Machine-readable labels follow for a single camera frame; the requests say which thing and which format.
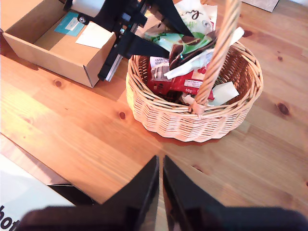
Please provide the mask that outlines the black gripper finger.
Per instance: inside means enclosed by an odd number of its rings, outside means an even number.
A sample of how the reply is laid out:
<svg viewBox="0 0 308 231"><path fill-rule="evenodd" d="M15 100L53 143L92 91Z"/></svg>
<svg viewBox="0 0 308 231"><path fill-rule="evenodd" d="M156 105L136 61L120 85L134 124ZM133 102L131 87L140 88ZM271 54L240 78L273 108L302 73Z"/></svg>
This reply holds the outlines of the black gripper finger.
<svg viewBox="0 0 308 231"><path fill-rule="evenodd" d="M169 156L163 160L163 185L183 231L221 231L218 200L196 185Z"/></svg>
<svg viewBox="0 0 308 231"><path fill-rule="evenodd" d="M153 156L121 190L102 204L104 231L138 231L158 190L159 157Z"/></svg>
<svg viewBox="0 0 308 231"><path fill-rule="evenodd" d="M151 41L135 35L132 32L125 32L123 35L118 34L116 43L117 53L128 59L133 55L162 58L169 57L169 51Z"/></svg>
<svg viewBox="0 0 308 231"><path fill-rule="evenodd" d="M192 37L172 0L152 0L151 13L172 31Z"/></svg>

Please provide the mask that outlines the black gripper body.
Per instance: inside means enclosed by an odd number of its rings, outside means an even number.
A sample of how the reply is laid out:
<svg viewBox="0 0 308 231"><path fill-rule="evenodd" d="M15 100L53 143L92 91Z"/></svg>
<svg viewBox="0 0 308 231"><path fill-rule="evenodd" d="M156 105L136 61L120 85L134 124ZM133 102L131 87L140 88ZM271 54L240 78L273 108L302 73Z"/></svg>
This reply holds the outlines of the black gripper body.
<svg viewBox="0 0 308 231"><path fill-rule="evenodd" d="M104 29L114 32L115 42L103 63L98 77L102 81L111 81L122 58L130 58L129 48L139 26L147 21L144 16L147 6L144 0L106 0L102 9L93 18Z"/></svg>

